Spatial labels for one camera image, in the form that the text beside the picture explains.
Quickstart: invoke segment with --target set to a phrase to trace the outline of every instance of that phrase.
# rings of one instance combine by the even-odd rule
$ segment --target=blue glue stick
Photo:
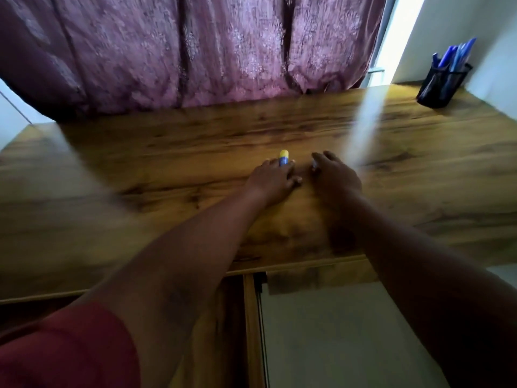
[[[280,155],[278,156],[280,166],[284,166],[289,162],[289,151],[286,149],[281,150]]]

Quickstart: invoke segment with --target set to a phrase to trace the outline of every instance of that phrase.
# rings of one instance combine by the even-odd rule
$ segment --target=curtain fold
[[[55,120],[338,91],[385,0],[0,0],[0,77]]]

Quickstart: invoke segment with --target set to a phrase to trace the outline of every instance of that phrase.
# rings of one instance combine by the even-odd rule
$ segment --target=wooden desk
[[[385,86],[27,127],[0,153],[0,300],[80,293],[286,148],[352,164],[393,217],[485,265],[517,260],[517,124]],[[364,256],[310,183],[251,228],[230,274]]]

